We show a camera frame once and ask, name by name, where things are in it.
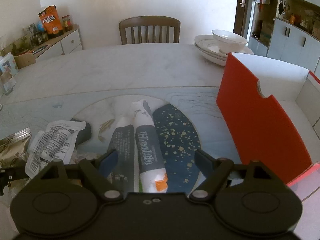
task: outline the screw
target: screw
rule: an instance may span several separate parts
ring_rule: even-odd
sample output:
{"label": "screw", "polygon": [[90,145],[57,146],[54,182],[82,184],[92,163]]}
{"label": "screw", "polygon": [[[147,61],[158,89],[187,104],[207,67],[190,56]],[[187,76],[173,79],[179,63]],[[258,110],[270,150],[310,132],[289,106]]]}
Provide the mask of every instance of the screw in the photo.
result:
{"label": "screw", "polygon": [[117,190],[108,190],[104,193],[106,198],[118,198],[120,195],[121,193]]}
{"label": "screw", "polygon": [[146,205],[150,205],[150,204],[152,203],[152,201],[149,200],[149,199],[145,199],[145,200],[143,201],[143,203],[146,204]]}
{"label": "screw", "polygon": [[205,190],[199,189],[199,190],[195,190],[195,191],[192,193],[192,195],[193,195],[194,197],[196,197],[196,198],[205,198],[205,197],[207,197],[209,194],[208,194],[208,192],[206,192]]}
{"label": "screw", "polygon": [[161,202],[161,198],[155,197],[152,199],[152,202],[159,203],[159,202]]}

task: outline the open cardboard box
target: open cardboard box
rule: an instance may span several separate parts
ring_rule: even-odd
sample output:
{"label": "open cardboard box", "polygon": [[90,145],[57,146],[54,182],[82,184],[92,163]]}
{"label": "open cardboard box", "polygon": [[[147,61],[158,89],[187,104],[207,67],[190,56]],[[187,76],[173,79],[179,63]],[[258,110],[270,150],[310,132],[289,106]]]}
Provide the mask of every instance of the open cardboard box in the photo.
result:
{"label": "open cardboard box", "polygon": [[302,239],[319,239],[318,225],[314,226],[320,224],[319,219],[314,220],[319,213],[314,214],[312,205],[305,207],[304,201],[319,189],[320,176],[316,188],[301,189],[302,180],[310,180],[315,170],[320,172],[318,78],[303,67],[280,60],[230,53],[217,104],[243,164],[261,160],[284,183],[293,188],[300,185],[297,195],[304,213],[297,234]]}

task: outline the stacked dishes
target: stacked dishes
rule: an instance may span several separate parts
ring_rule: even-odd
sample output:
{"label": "stacked dishes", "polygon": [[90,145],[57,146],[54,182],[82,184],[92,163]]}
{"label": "stacked dishes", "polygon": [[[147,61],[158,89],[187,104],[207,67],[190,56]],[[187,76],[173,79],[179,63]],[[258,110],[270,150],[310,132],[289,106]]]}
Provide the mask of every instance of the stacked dishes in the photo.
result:
{"label": "stacked dishes", "polygon": [[212,34],[196,36],[195,46],[203,57],[213,63],[225,66],[228,52],[254,54],[245,46],[248,41],[237,34],[222,30],[213,30]]}

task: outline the blue globe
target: blue globe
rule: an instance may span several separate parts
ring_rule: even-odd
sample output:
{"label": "blue globe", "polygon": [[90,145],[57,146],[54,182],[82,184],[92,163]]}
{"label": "blue globe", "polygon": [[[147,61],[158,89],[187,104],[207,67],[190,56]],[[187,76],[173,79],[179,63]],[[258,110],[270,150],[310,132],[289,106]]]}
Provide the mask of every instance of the blue globe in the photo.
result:
{"label": "blue globe", "polygon": [[40,31],[40,32],[44,32],[45,29],[43,28],[43,25],[42,25],[42,22],[39,21],[38,24],[37,24],[37,29]]}

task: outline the bowl rim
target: bowl rim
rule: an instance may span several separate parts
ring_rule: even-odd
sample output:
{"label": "bowl rim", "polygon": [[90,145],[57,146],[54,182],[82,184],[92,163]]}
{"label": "bowl rim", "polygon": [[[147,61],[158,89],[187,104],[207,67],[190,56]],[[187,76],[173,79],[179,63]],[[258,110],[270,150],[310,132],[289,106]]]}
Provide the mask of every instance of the bowl rim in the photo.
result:
{"label": "bowl rim", "polygon": [[[215,34],[215,33],[213,33],[214,31],[224,31],[224,32],[229,32],[229,31],[215,29],[215,30],[212,30],[211,32],[212,32],[213,35],[216,35],[216,36],[218,36],[218,37],[220,37],[220,38],[223,38],[223,39],[225,39],[225,40],[234,41],[234,40],[231,40],[231,39],[227,39],[226,37],[220,36],[220,35],[218,35],[218,34]],[[242,37],[242,36],[239,35],[239,34],[236,34],[236,35],[240,36],[241,38],[244,38],[244,39],[246,40],[246,42],[240,42],[240,41],[234,41],[234,42],[241,43],[241,44],[247,44],[247,43],[249,42],[245,37]]]}

